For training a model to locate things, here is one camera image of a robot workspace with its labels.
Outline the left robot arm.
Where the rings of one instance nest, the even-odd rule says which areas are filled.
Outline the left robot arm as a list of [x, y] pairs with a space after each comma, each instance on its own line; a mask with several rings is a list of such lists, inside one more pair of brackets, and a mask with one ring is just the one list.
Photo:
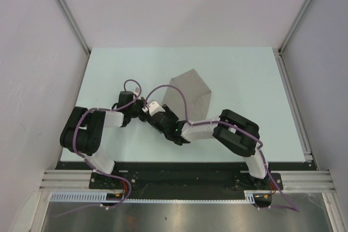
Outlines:
[[91, 168], [103, 172], [101, 182], [112, 189], [118, 186], [120, 175], [113, 171], [115, 162], [101, 148], [105, 128], [126, 127], [142, 112], [141, 90], [121, 91], [111, 109], [88, 110], [76, 106], [60, 135], [60, 145], [87, 161]]

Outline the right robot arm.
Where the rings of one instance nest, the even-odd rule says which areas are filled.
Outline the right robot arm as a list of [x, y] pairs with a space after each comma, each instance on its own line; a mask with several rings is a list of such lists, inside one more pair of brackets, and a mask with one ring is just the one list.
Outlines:
[[270, 184], [270, 169], [262, 152], [259, 126], [247, 118], [225, 109], [215, 118], [202, 121], [180, 121], [166, 105], [150, 102], [142, 109], [143, 121], [176, 145], [198, 140], [216, 139], [232, 153], [242, 157], [248, 168], [251, 184], [264, 189]]

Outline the grey cloth napkin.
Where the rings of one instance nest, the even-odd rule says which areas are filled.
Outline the grey cloth napkin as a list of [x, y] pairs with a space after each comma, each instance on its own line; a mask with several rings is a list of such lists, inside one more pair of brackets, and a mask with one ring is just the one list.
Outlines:
[[201, 121], [207, 118], [212, 91], [195, 69], [172, 78], [170, 85], [177, 87], [184, 95], [187, 108], [179, 92], [168, 87], [162, 105], [167, 105], [180, 121]]

